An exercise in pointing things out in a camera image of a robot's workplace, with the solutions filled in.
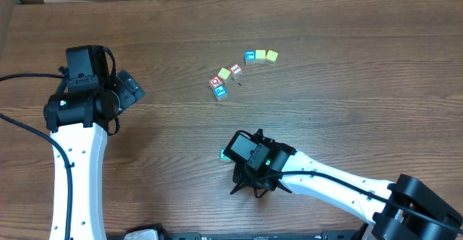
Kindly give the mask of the green letter Z block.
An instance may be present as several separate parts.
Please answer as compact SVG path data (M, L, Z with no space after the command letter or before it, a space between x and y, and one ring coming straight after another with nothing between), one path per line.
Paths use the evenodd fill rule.
M222 148L219 156L219 160L223 162L231 162L231 159L224 155L225 149Z

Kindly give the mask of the blue letter P block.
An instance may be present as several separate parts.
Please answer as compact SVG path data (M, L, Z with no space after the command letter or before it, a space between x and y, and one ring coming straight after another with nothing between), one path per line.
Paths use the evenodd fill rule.
M224 85L219 85L215 88L213 88L213 93L217 99L217 101L221 101L225 98L227 98L228 93Z

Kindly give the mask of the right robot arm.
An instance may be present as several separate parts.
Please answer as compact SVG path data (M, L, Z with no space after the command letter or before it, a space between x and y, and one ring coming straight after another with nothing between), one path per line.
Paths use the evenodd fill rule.
M327 202L369 225L368 239L455 239L462 215L420 180L402 174L397 181L368 179L324 165L288 145L227 147L236 163L236 190L283 189Z

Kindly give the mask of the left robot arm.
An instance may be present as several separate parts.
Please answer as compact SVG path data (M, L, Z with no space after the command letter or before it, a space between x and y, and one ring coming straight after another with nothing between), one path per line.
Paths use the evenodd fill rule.
M58 125L50 239L106 239L102 207L103 157L108 132L98 124Z

